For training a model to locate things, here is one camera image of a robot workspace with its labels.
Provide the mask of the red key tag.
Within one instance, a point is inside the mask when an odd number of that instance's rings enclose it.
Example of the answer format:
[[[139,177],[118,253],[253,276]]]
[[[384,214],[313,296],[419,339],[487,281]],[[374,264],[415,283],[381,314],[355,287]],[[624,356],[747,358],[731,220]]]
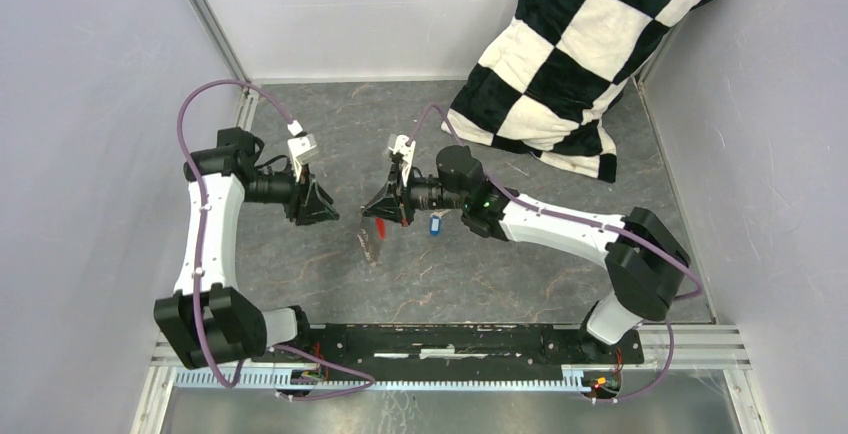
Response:
[[[382,218],[376,218],[375,219],[375,227],[376,227],[378,239],[384,240],[386,238],[385,221]]]

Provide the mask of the metal key holder plate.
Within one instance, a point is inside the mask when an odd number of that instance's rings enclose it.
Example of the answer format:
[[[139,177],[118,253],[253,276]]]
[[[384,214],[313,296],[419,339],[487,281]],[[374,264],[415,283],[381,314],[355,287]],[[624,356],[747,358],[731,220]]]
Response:
[[[357,231],[357,238],[363,250],[365,259],[372,265],[379,261],[384,240],[379,240],[375,227],[375,219],[362,217]]]

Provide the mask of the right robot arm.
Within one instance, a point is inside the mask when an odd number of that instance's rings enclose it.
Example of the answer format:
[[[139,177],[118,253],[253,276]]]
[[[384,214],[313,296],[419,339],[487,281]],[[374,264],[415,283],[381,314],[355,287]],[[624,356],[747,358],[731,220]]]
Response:
[[[482,238],[545,246],[606,270],[612,291],[590,310],[577,336],[580,354],[591,362],[606,360],[640,323],[665,321],[691,273],[681,243],[648,209],[608,215],[543,203],[500,184],[458,145],[437,154],[434,176],[414,175],[403,154],[391,159],[388,179],[363,207],[364,217],[407,226],[419,210],[455,210]]]

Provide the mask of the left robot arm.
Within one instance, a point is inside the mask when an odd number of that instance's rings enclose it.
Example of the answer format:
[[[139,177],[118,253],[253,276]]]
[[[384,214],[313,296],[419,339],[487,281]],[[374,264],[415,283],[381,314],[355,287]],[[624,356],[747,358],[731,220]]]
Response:
[[[308,167],[317,151],[311,134],[287,142],[285,167],[261,163],[263,141],[239,128],[222,129],[215,147],[191,153],[183,170],[192,209],[185,258],[171,296],[156,300],[153,316],[188,369],[257,358],[275,345],[290,361],[314,348],[302,308],[262,311],[237,287],[235,248],[246,203],[275,204],[297,226],[336,221],[329,194]]]

